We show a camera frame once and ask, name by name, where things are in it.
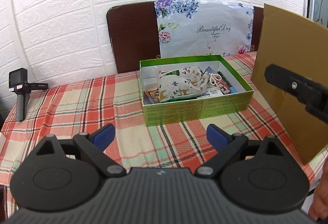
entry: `floral poster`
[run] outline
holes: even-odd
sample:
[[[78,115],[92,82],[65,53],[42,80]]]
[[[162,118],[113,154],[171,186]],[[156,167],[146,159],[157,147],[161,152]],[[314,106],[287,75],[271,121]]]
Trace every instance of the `floral poster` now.
[[[154,2],[162,58],[250,52],[254,7],[221,0]]]

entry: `brown cardboard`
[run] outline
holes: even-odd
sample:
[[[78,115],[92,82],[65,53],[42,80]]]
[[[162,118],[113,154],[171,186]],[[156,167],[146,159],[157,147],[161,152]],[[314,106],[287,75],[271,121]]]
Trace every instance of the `brown cardboard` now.
[[[276,64],[328,86],[328,29],[298,14],[265,4],[252,81],[285,127],[304,164],[328,143],[328,125],[286,92],[268,84],[264,71]]]

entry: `brown chair backrest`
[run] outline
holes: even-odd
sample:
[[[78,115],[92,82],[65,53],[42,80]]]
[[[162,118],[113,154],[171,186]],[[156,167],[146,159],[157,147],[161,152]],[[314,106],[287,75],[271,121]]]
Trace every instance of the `brown chair backrest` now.
[[[140,2],[111,8],[107,25],[118,73],[139,70],[140,60],[160,57],[154,2]],[[251,50],[257,51],[263,8],[254,7]]]

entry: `printed fabric pouch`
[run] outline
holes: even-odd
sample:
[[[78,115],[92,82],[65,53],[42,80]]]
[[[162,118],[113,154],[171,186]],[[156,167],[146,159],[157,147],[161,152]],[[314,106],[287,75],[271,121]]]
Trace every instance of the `printed fabric pouch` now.
[[[186,67],[174,71],[160,71],[157,77],[159,101],[167,102],[202,95],[211,74],[199,67]]]

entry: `camera screen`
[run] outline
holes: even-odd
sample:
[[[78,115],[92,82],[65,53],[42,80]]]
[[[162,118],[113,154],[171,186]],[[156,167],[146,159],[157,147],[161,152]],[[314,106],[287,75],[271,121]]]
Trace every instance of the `camera screen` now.
[[[10,74],[10,85],[18,85],[21,83],[21,71],[13,72]]]

